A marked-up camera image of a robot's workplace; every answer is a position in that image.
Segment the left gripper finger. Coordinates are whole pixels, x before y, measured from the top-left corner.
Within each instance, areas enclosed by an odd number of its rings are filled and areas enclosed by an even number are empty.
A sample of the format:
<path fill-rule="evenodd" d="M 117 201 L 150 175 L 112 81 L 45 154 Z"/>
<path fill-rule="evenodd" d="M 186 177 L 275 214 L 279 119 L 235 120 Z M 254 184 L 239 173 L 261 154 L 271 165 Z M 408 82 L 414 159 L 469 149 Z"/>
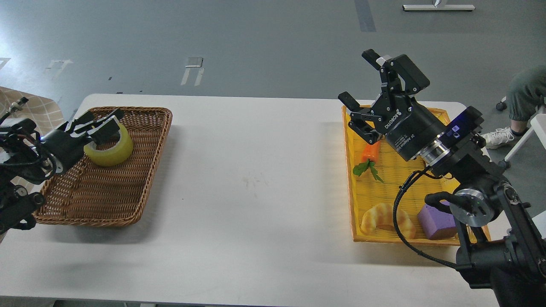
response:
<path fill-rule="evenodd" d="M 64 131 L 67 133 L 90 131 L 92 129 L 98 129 L 104 126 L 109 120 L 121 120 L 124 116 L 124 111 L 119 108 L 116 108 L 114 111 L 101 118 L 95 117 L 94 113 L 88 110 L 79 117 L 76 117 L 71 121 L 67 121 L 64 124 Z"/>
<path fill-rule="evenodd" d="M 98 123 L 97 127 L 89 129 L 86 134 L 92 142 L 97 145 L 102 145 L 109 142 L 113 136 L 118 135 L 120 130 L 119 119 L 117 116 L 111 116 L 106 119 L 102 119 L 102 121 Z"/>

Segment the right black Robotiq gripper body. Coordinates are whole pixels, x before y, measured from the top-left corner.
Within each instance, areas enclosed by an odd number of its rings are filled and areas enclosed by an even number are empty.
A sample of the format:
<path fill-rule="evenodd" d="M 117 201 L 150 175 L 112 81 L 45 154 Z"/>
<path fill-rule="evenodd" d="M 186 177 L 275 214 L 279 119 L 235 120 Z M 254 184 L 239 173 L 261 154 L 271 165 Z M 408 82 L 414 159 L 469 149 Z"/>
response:
<path fill-rule="evenodd" d="M 387 98 L 378 98 L 374 115 L 382 118 L 374 122 L 375 130 L 385 135 L 387 143 L 405 161 L 414 159 L 445 130 L 445 124 L 414 98 L 396 96 L 394 105 Z"/>

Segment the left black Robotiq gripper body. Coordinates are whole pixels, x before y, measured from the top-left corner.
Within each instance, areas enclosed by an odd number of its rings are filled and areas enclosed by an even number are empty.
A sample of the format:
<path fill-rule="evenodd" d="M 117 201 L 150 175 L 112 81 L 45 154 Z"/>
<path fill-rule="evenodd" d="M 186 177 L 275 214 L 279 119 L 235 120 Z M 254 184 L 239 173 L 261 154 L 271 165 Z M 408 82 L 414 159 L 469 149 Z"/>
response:
<path fill-rule="evenodd" d="M 41 138 L 41 145 L 55 162 L 55 173 L 66 173 L 84 156 L 84 146 L 92 142 L 86 135 L 72 136 L 62 130 L 52 130 Z"/>

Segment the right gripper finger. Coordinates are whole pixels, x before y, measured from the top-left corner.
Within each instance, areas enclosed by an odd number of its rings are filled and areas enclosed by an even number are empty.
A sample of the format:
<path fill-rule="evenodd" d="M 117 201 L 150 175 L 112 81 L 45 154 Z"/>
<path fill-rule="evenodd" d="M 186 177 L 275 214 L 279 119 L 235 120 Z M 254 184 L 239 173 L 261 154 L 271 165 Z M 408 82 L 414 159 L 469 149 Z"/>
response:
<path fill-rule="evenodd" d="M 369 49 L 364 50 L 361 56 L 380 72 L 380 100 L 388 102 L 390 107 L 396 106 L 399 101 L 410 106 L 411 97 L 430 86 L 429 78 L 406 54 L 381 56 Z"/>
<path fill-rule="evenodd" d="M 349 128 L 369 145 L 386 137 L 384 120 L 386 119 L 386 95 L 379 95 L 371 107 L 362 107 L 348 92 L 339 94 L 339 100 L 345 105 L 350 121 Z"/>

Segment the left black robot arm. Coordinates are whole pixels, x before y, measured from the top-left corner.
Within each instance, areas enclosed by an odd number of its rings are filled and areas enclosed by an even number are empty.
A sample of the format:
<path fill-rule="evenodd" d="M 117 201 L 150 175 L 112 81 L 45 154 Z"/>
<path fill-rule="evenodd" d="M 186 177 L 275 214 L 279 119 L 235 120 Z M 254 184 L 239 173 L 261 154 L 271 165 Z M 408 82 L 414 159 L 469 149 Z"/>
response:
<path fill-rule="evenodd" d="M 41 136 L 36 123 L 28 118 L 13 119 L 29 100 L 22 97 L 13 102 L 1 117 L 0 145 L 0 231 L 29 230 L 36 225 L 33 212 L 41 208 L 46 199 L 39 192 L 29 193 L 12 180 L 21 177 L 33 184 L 43 183 L 57 174 L 64 174 L 84 156 L 84 146 L 95 142 L 104 144 L 120 132 L 119 121 L 124 117 L 121 109 L 96 119 L 90 111 L 72 121 L 67 121 Z"/>

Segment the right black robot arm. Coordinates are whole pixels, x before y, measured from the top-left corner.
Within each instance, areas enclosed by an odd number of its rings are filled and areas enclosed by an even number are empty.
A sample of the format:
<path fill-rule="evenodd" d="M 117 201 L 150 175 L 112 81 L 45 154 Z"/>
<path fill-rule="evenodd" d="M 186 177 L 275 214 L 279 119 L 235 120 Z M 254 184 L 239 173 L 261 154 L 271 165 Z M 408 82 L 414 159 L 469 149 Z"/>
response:
<path fill-rule="evenodd" d="M 349 128 L 369 144 L 384 137 L 405 161 L 420 157 L 426 163 L 400 187 L 394 210 L 423 175 L 438 179 L 449 174 L 459 182 L 452 193 L 424 199 L 453 215 L 460 242 L 456 263 L 416 253 L 456 270 L 470 288 L 490 288 L 500 307 L 543 307 L 545 240 L 527 212 L 530 204 L 484 155 L 480 111 L 467 107 L 445 125 L 416 101 L 430 81 L 407 55 L 386 58 L 370 49 L 361 56 L 380 72 L 381 93 L 370 107 L 360 106 L 347 92 L 339 94 Z"/>

